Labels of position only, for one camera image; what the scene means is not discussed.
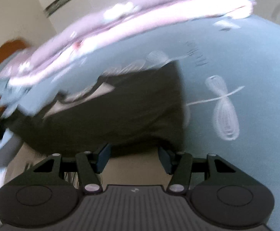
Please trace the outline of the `white and grey raglan shirt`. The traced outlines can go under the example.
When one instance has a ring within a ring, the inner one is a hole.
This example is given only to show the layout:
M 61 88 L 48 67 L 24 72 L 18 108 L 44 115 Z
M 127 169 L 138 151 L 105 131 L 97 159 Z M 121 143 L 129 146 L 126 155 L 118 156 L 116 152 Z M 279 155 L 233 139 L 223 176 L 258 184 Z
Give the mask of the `white and grey raglan shirt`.
M 100 76 L 85 94 L 63 94 L 35 116 L 15 110 L 4 124 L 33 150 L 72 157 L 106 144 L 162 143 L 180 151 L 184 143 L 183 95 L 177 62 L 160 68 Z

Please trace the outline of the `light blue floral bed sheet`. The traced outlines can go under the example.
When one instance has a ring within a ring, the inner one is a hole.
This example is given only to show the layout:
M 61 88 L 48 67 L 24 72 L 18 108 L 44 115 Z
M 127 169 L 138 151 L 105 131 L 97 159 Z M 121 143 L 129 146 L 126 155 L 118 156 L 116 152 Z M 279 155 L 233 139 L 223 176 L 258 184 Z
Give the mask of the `light blue floral bed sheet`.
M 99 194 L 42 227 L 2 224 L 1 230 L 280 230 L 280 26 L 258 16 L 175 23 L 95 50 L 37 83 L 27 98 L 35 116 L 57 94 L 74 100 L 100 76 L 177 62 L 183 95 L 184 143 L 106 144 L 96 162 Z M 274 209 L 258 227 L 218 227 L 201 219 L 184 196 L 166 191 L 171 175 L 158 149 L 195 158 L 214 153 L 265 185 Z

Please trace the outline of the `pink floral folded quilt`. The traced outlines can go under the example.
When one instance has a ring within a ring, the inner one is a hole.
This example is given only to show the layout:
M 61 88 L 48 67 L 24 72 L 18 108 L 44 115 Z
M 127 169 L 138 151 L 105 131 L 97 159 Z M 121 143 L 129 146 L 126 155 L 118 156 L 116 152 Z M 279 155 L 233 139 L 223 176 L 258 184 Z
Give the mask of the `pink floral folded quilt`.
M 126 37 L 193 19 L 244 19 L 254 5 L 254 0 L 128 0 L 85 15 L 40 47 L 19 52 L 0 71 L 0 80 L 12 87 L 34 85 Z

